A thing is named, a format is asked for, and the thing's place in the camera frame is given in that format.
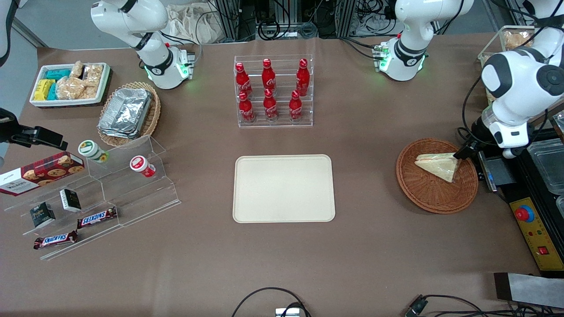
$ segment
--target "coca-cola bottle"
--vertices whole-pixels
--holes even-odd
[[[244,91],[239,93],[239,112],[243,122],[251,123],[257,119],[253,112],[253,105],[247,99],[247,94]]]
[[[270,59],[262,60],[262,85],[265,89],[272,89],[272,95],[276,96],[276,74],[272,70]]]
[[[297,90],[292,91],[292,98],[290,99],[290,120],[292,122],[302,120],[302,101],[299,99]]]
[[[244,91],[247,93],[247,97],[251,98],[253,96],[253,88],[250,86],[250,78],[245,71],[243,63],[235,64],[235,70],[237,71],[235,81],[237,82],[239,92]]]
[[[265,106],[266,120],[274,122],[278,120],[278,110],[276,108],[276,99],[272,96],[272,89],[265,89],[265,99],[262,102]]]
[[[299,60],[299,69],[296,74],[296,89],[300,96],[307,95],[307,88],[310,85],[310,71],[307,70],[307,59]]]

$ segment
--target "table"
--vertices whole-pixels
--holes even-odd
[[[492,273],[537,272],[508,206],[481,184],[467,210],[434,215],[411,203],[395,178],[396,158],[408,143],[423,137],[457,143],[462,101],[479,74],[474,61],[491,36],[435,37],[425,67],[409,82],[375,73],[367,58],[338,40],[205,46],[194,80],[158,91],[163,107],[153,136],[168,151],[164,163],[182,203],[53,261],[38,260],[18,219],[3,214],[0,311],[229,316],[245,295],[265,286],[296,292],[314,316],[398,316],[419,293],[503,307]],[[239,129],[233,55],[292,54],[303,45],[316,47],[314,127]],[[114,70],[111,90],[147,81],[131,49],[40,49],[38,56],[40,66],[104,61]],[[469,120],[485,105],[478,86]],[[72,151],[84,139],[99,139],[99,114],[99,107],[27,104],[20,121],[62,133]],[[11,146],[4,171],[55,152]],[[282,154],[331,157],[333,221],[233,221],[235,160]],[[238,316],[273,316],[274,308],[291,302],[282,293],[257,294]],[[428,311],[453,308],[468,307],[434,300]]]

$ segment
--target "red switch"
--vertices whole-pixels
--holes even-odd
[[[515,210],[515,218],[520,221],[532,222],[535,220],[535,214],[529,206],[522,205]]]
[[[548,254],[548,249],[545,246],[540,246],[539,247],[539,254],[541,254],[542,256]]]

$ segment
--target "round wicker basket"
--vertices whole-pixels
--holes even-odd
[[[150,109],[147,112],[147,117],[145,118],[145,123],[143,124],[143,128],[141,129],[140,137],[153,134],[155,128],[157,127],[158,117],[161,115],[161,101],[159,100],[155,89],[151,87],[149,84],[144,82],[127,83],[118,89],[121,88],[146,89],[151,92],[153,96],[151,99]],[[112,99],[113,95],[116,93],[118,89],[116,89],[106,100],[106,103],[104,104],[104,108],[102,109],[102,113],[100,114],[100,118],[102,118],[102,116],[104,115],[104,112],[108,108],[109,101]],[[98,134],[100,135],[100,138],[102,139],[102,141],[104,141],[105,144],[109,144],[114,147],[118,147],[129,141],[132,141],[131,139],[126,139],[126,138],[110,137],[109,135],[103,134],[100,130],[98,130]]]
[[[417,206],[437,214],[452,214],[468,207],[478,193],[478,175],[470,159],[463,160],[452,183],[415,165],[420,154],[450,153],[458,148],[439,139],[426,138],[406,146],[398,157],[395,172],[403,192]]]

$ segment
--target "snickers bar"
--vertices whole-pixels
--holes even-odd
[[[78,234],[76,230],[69,232],[67,234],[53,236],[53,237],[40,237],[35,240],[33,248],[39,250],[50,245],[63,245],[69,243],[75,243],[78,241]]]
[[[113,217],[117,217],[116,207],[113,207],[113,208],[104,210],[101,213],[93,214],[89,217],[77,220],[78,223],[77,223],[76,229],[80,229],[82,227],[89,226],[89,225],[94,224],[96,222],[100,222],[102,220],[110,219],[110,218],[113,218]]]

